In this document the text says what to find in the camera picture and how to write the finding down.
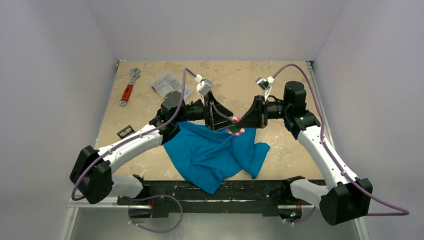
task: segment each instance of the cable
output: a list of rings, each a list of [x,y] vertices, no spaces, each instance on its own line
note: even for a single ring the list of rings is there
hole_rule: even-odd
[[[389,207],[391,209],[394,210],[398,210],[400,212],[384,212],[384,213],[368,213],[367,216],[406,216],[410,214],[410,211],[408,211],[407,209],[400,207],[400,206],[396,206],[393,205],[391,203],[388,203],[380,198],[378,198],[377,196],[372,195],[371,193],[369,193],[368,191],[366,191],[364,188],[362,188],[361,186],[359,186],[359,184],[357,184],[343,169],[342,165],[339,163],[339,161],[337,161],[336,157],[332,154],[332,152],[330,151],[329,147],[327,146],[326,141],[324,140],[324,127],[325,127],[325,123],[323,121],[323,115],[320,111],[320,108],[318,106],[318,101],[317,98],[315,96],[314,91],[312,90],[312,85],[311,82],[309,81],[308,76],[306,75],[306,73],[302,70],[302,68],[300,68],[298,65],[293,64],[293,63],[289,63],[287,65],[284,65],[283,67],[281,67],[275,74],[274,76],[272,76],[273,78],[276,78],[276,76],[281,73],[281,71],[283,71],[285,68],[287,67],[295,67],[297,68],[303,75],[303,77],[306,79],[307,85],[309,86],[310,92],[312,93],[312,98],[313,98],[313,102],[315,103],[315,107],[316,107],[316,111],[318,112],[319,115],[319,119],[321,120],[321,132],[320,132],[320,139],[322,142],[322,145],[324,146],[325,150],[327,151],[327,153],[329,154],[329,156],[331,157],[331,159],[334,161],[334,163],[337,165],[338,169],[343,173],[343,176],[349,180],[359,191],[361,191],[363,194],[367,195],[369,198],[375,200],[376,202]]]
[[[148,131],[145,131],[145,132],[143,132],[142,134],[141,134],[141,136],[139,136],[139,135],[135,135],[135,136],[132,136],[132,137],[129,137],[129,138],[127,138],[127,139],[125,139],[125,140],[123,140],[122,142],[120,142],[120,143],[118,143],[118,144],[116,144],[115,146],[113,146],[112,148],[110,148],[110,151],[107,151],[107,152],[105,152],[105,153],[103,153],[102,155],[100,155],[98,158],[96,158],[83,172],[82,172],[82,174],[79,176],[79,178],[78,178],[78,180],[76,180],[76,182],[75,182],[75,185],[73,186],[73,189],[72,189],[72,193],[71,193],[71,199],[73,200],[73,201],[79,201],[79,200],[82,200],[82,199],[84,199],[85,197],[84,196],[81,196],[81,197],[75,197],[75,193],[77,192],[77,189],[78,189],[78,186],[80,185],[80,183],[81,183],[81,181],[83,180],[83,178],[87,175],[87,173],[90,171],[90,169],[92,168],[92,167],[94,167],[96,164],[97,164],[97,162],[99,162],[101,159],[103,159],[104,157],[106,157],[108,154],[112,154],[112,152],[113,151],[115,151],[117,148],[119,148],[119,147],[121,147],[122,145],[124,145],[124,144],[127,144],[127,143],[129,143],[129,142],[131,142],[131,141],[133,141],[133,140],[135,140],[135,139],[138,139],[138,138],[142,138],[143,136],[145,136],[145,135],[147,135],[147,134],[150,134],[150,133],[152,133],[152,132],[154,132],[154,131],[156,131],[156,130],[159,130],[159,129],[161,129],[161,128],[163,128],[163,127],[166,127],[168,124],[170,124],[174,119],[175,119],[175,117],[177,116],[177,114],[178,114],[178,112],[180,111],[180,109],[181,109],[181,105],[183,104],[183,100],[184,100],[184,91],[185,91],[185,89],[186,89],[186,72],[188,72],[188,73],[190,73],[193,77],[196,77],[196,74],[194,74],[190,69],[188,69],[187,67],[186,68],[184,68],[184,70],[182,71],[182,88],[181,88],[181,96],[179,97],[179,102],[178,102],[178,106],[176,107],[176,110],[175,110],[175,112],[174,112],[174,114],[170,117],[170,119],[168,120],[168,121],[166,121],[164,124],[162,124],[162,125],[160,125],[160,126],[158,126],[158,127],[155,127],[155,128],[153,128],[153,129],[150,129],[150,130],[148,130]]]
[[[209,102],[209,104],[213,107],[213,109],[215,109],[215,111],[216,111],[216,113],[217,113],[218,115],[220,115],[221,117],[223,117],[223,118],[225,118],[225,119],[228,119],[228,120],[229,120],[230,122],[232,122],[233,124],[234,124],[234,123],[237,123],[237,121],[234,121],[231,117],[229,117],[229,116],[225,115],[224,113],[220,112],[220,111],[218,110],[217,106],[215,105],[214,101],[210,101],[210,102]]]
[[[288,223],[288,224],[290,224],[290,225],[297,225],[297,224],[303,223],[304,221],[306,221],[307,219],[309,219],[312,216],[312,214],[315,212],[315,209],[317,209],[317,207],[313,206],[312,210],[310,211],[310,213],[308,215],[306,215],[305,217],[301,218],[299,221],[291,222],[291,223]]]
[[[136,227],[139,227],[141,229],[147,230],[149,232],[158,233],[158,234],[163,234],[163,233],[171,232],[172,230],[176,229],[180,225],[181,221],[183,220],[183,206],[181,206],[181,203],[175,197],[173,197],[171,195],[166,195],[166,194],[159,194],[159,195],[149,196],[149,197],[145,197],[145,198],[131,198],[131,197],[126,197],[126,199],[133,200],[133,201],[145,201],[145,200],[150,200],[150,199],[154,199],[154,198],[157,198],[157,197],[170,198],[170,199],[174,200],[176,202],[176,204],[178,205],[180,215],[179,215],[178,221],[176,222],[176,224],[174,226],[172,226],[171,228],[166,229],[166,230],[155,230],[155,229],[151,229],[151,228],[145,227],[143,225],[140,225],[140,224],[136,223],[131,218],[130,210],[128,210],[128,219],[129,219],[128,224],[133,224]]]
[[[90,171],[90,169],[92,168],[92,167],[94,167],[101,159],[103,159],[104,157],[106,157],[108,154],[111,154],[113,151],[115,151],[117,148],[119,148],[119,147],[121,147],[121,146],[123,146],[123,145],[125,145],[125,144],[127,144],[127,143],[129,143],[129,142],[131,142],[131,141],[133,141],[133,140],[135,140],[135,139],[138,139],[138,138],[142,138],[143,136],[145,136],[145,135],[147,135],[147,134],[150,134],[150,133],[152,133],[152,132],[154,132],[154,131],[156,131],[156,130],[159,130],[159,129],[161,129],[161,128],[163,128],[163,127],[166,127],[168,124],[170,124],[174,119],[175,119],[175,117],[177,116],[177,114],[178,114],[178,112],[180,111],[180,109],[181,109],[181,106],[182,106],[182,104],[183,104],[183,100],[184,100],[184,91],[185,91],[185,89],[186,89],[186,72],[188,72],[188,73],[190,73],[193,77],[196,77],[196,74],[194,74],[190,69],[188,69],[187,67],[186,68],[184,68],[184,70],[182,71],[182,88],[181,88],[181,96],[180,96],[180,98],[179,98],[179,102],[178,102],[178,106],[176,107],[176,110],[175,110],[175,112],[174,112],[174,114],[170,117],[170,119],[168,120],[168,121],[166,121],[164,124],[162,124],[162,125],[160,125],[160,126],[158,126],[158,127],[155,127],[155,128],[153,128],[153,129],[150,129],[150,130],[148,130],[148,131],[145,131],[145,132],[143,132],[143,133],[141,133],[141,136],[140,135],[135,135],[135,136],[132,136],[132,137],[129,137],[129,138],[127,138],[127,139],[125,139],[125,140],[123,140],[122,142],[120,142],[120,143],[118,143],[118,144],[116,144],[115,146],[113,146],[112,148],[110,148],[110,150],[109,151],[106,151],[105,153],[103,153],[102,155],[100,155],[98,158],[96,158],[83,172],[82,172],[82,174],[79,176],[79,178],[78,178],[78,180],[76,180],[76,182],[75,182],[75,185],[73,186],[73,189],[72,189],[72,193],[71,193],[71,199],[73,200],[73,201],[79,201],[79,200],[82,200],[82,199],[84,199],[85,197],[84,196],[80,196],[80,197],[76,197],[75,196],[75,193],[77,192],[77,189],[78,189],[78,186],[80,185],[80,183],[81,183],[81,181],[83,180],[83,178],[87,175],[87,173]],[[167,230],[154,230],[154,229],[150,229],[150,228],[147,228],[147,227],[144,227],[144,226],[141,226],[141,225],[138,225],[137,223],[136,224],[134,224],[134,225],[136,225],[137,227],[140,227],[140,228],[142,228],[142,229],[145,229],[145,230],[147,230],[147,231],[150,231],[150,232],[154,232],[154,233],[166,233],[166,232],[170,232],[170,231],[172,231],[172,230],[174,230],[176,227],[178,227],[178,225],[180,225],[180,223],[181,223],[181,219],[183,219],[183,207],[181,206],[181,204],[178,202],[178,200],[176,199],[176,198],[174,198],[173,196],[170,196],[170,195],[165,195],[165,194],[161,194],[161,195],[154,195],[154,196],[151,196],[151,197],[147,197],[147,198],[140,198],[141,200],[148,200],[148,199],[154,199],[154,198],[157,198],[157,197],[166,197],[166,198],[171,198],[172,200],[174,200],[174,201],[176,201],[176,203],[178,204],[178,206],[179,206],[179,209],[180,209],[180,211],[181,211],[181,215],[180,215],[180,217],[179,217],[179,221],[176,223],[176,225],[174,225],[173,227],[171,227],[170,229],[167,229]],[[131,199],[131,200],[135,200],[135,201],[140,201],[140,199],[137,199],[137,198],[130,198],[130,197],[127,197],[128,199]]]

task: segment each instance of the tabletop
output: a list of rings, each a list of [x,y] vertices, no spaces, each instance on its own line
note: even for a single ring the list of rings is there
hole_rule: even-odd
[[[213,83],[212,92],[216,100],[232,111],[234,116],[241,117],[251,106],[254,96],[262,94],[256,79],[272,76],[279,68],[289,63],[299,65],[309,76],[304,61],[121,61],[97,147],[119,141],[117,132],[126,126],[131,125],[138,131],[155,117],[164,98],[151,88],[151,82],[168,70],[183,79],[183,69],[187,67],[195,74],[209,79]],[[135,81],[127,105],[120,106],[122,94],[130,81],[132,68],[141,70],[140,77]],[[295,67],[286,68],[275,78],[271,95],[282,99],[284,85],[288,81],[299,81],[305,85],[306,108],[318,116],[306,80]],[[185,102],[199,99],[196,93],[197,82],[190,74],[186,76],[186,84],[193,93]],[[307,179],[323,178],[308,152],[286,130],[282,119],[270,119],[266,128],[257,129],[255,142],[264,142],[270,146],[257,180],[283,180],[299,175]],[[146,180],[183,180],[163,146],[137,156],[119,168],[115,174],[125,176],[137,174]],[[251,175],[244,170],[229,178],[229,180],[251,179]]]

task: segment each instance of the pink object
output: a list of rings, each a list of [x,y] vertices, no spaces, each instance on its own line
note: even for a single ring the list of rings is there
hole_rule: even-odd
[[[232,119],[233,120],[236,120],[237,122],[239,122],[241,120],[240,117],[235,117],[235,116],[233,116]],[[244,128],[241,128],[240,131],[238,131],[238,132],[232,132],[232,131],[230,131],[230,128],[229,127],[227,127],[225,130],[226,130],[226,132],[228,134],[231,134],[233,136],[240,136],[242,133],[246,132],[246,129],[244,129]]]

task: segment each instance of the adjustable wrench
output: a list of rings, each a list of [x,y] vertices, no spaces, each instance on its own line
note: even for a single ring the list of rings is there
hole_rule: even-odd
[[[141,70],[138,68],[133,68],[131,71],[129,71],[129,75],[131,76],[131,80],[129,81],[128,85],[125,88],[125,91],[123,91],[122,98],[120,100],[120,105],[125,106],[127,105],[128,99],[130,99],[131,91],[133,90],[134,83],[136,80],[140,77]]]

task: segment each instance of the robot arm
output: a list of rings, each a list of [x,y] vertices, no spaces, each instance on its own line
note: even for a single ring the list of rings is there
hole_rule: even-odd
[[[344,166],[343,172],[324,149],[320,139],[321,124],[317,118],[306,110],[306,91],[304,85],[290,81],[285,85],[283,99],[270,95],[272,79],[260,78],[256,83],[263,89],[263,95],[257,95],[246,114],[240,121],[233,121],[233,113],[220,104],[212,94],[212,83],[207,79],[198,80],[199,100],[186,105],[184,101],[173,122],[143,137],[137,138],[118,147],[110,149],[125,141],[122,139],[95,151],[91,146],[84,148],[75,163],[70,180],[75,184],[82,172],[94,159],[111,152],[93,167],[79,184],[78,189],[91,204],[98,203],[107,196],[137,197],[143,190],[143,180],[138,176],[115,176],[113,173],[143,152],[165,144],[178,132],[178,122],[204,120],[212,131],[222,128],[265,128],[268,119],[283,119],[284,125],[295,139],[308,151],[321,171],[326,186],[315,185],[303,177],[285,180],[283,183],[286,197],[302,199],[320,209],[324,219],[330,225],[336,225],[368,213],[370,198],[355,188],[343,177],[344,172],[356,180],[361,187],[372,192],[368,179],[359,179],[346,166],[337,152],[329,146],[331,153]],[[156,116],[141,130],[129,136],[141,136],[141,133],[157,128],[175,113],[181,94],[170,92],[165,97]]]

